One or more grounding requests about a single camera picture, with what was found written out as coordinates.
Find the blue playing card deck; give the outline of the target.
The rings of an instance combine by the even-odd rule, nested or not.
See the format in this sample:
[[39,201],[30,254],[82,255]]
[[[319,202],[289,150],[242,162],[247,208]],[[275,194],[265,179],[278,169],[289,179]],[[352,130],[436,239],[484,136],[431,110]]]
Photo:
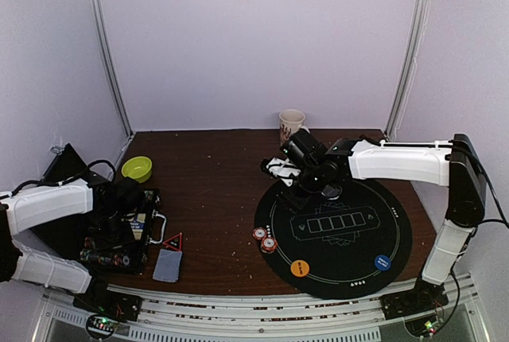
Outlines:
[[180,276],[182,251],[161,249],[153,271],[153,280],[175,283]]

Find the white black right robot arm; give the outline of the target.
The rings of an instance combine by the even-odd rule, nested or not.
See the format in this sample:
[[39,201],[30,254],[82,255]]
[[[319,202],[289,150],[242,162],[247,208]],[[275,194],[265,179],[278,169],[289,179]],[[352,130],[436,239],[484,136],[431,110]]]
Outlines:
[[388,179],[446,187],[448,207],[434,245],[411,290],[384,295],[386,318],[431,309],[445,296],[445,279],[485,222],[485,201],[493,185],[465,134],[434,142],[340,138],[331,146],[299,130],[280,148],[285,159],[267,162],[268,173],[283,181],[280,198],[291,210],[317,193],[334,192],[343,181]]

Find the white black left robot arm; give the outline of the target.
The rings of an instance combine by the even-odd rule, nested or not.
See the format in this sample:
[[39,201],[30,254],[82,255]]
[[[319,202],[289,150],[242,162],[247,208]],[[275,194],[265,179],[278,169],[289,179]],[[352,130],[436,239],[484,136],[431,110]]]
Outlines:
[[[93,179],[89,168],[62,181],[25,181],[2,193],[1,280],[64,290],[97,313],[118,310],[106,282],[89,268],[130,265],[131,258],[124,251],[135,241],[129,219],[145,202],[136,180]],[[14,240],[22,231],[70,216],[81,217],[87,228],[78,238],[76,260],[55,257]]]

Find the blue small blind button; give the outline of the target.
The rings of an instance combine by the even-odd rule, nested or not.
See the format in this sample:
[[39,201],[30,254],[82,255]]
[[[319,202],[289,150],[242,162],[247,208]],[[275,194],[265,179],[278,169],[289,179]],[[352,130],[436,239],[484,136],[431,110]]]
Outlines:
[[375,258],[375,267],[380,271],[388,271],[391,268],[391,259],[386,255],[378,255]]

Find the red poker chip stack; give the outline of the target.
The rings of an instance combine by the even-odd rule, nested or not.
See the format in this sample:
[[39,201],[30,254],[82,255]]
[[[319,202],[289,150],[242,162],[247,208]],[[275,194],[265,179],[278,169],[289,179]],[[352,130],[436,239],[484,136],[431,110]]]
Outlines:
[[257,227],[252,231],[252,235],[256,240],[263,240],[266,238],[266,229],[263,227]]

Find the orange big blind button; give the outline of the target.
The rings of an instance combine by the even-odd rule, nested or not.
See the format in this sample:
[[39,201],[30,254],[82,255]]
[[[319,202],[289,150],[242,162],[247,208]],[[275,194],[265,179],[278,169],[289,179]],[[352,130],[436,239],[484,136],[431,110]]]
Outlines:
[[309,264],[303,259],[297,259],[291,262],[290,272],[294,277],[303,278],[306,277],[310,272]]

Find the clear dealer button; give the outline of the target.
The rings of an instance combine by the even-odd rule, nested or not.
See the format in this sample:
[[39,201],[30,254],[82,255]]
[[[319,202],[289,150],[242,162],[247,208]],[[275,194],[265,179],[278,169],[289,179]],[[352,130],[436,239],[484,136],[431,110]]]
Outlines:
[[342,193],[341,187],[327,185],[321,191],[321,195],[327,200],[337,200]]

